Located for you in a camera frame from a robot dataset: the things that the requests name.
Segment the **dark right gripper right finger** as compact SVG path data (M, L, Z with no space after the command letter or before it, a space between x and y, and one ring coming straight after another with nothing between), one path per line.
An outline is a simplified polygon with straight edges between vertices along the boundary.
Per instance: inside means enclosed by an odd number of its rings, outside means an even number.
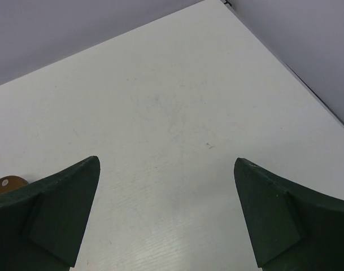
M344 270L344 200L238 158L234 180L257 266Z

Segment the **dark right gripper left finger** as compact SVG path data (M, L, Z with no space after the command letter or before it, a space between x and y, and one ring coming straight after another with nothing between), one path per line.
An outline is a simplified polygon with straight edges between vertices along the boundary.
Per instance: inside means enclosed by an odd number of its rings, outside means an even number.
M75 267L100 176L90 156L0 195L0 270Z

